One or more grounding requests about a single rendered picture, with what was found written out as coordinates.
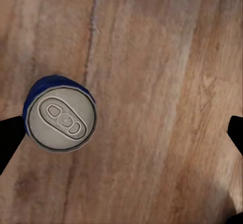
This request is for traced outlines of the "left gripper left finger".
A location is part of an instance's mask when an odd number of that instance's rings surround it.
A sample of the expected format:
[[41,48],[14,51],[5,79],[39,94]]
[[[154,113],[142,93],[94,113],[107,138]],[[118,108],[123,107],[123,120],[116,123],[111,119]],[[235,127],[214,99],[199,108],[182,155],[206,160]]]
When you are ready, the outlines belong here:
[[0,121],[0,175],[26,135],[22,116]]

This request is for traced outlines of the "can of soda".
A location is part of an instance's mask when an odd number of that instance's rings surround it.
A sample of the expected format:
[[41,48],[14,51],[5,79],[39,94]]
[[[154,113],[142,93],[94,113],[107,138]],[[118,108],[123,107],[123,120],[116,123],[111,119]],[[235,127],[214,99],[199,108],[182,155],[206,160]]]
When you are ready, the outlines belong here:
[[99,119],[96,100],[89,90],[58,75],[35,82],[22,118],[29,137],[51,153],[79,150],[96,132]]

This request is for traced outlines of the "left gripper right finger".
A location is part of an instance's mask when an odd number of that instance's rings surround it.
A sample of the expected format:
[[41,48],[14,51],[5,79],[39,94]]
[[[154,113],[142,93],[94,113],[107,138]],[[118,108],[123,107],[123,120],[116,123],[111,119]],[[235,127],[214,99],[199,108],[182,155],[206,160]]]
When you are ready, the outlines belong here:
[[233,143],[243,155],[243,118],[233,115],[229,122],[227,132]]

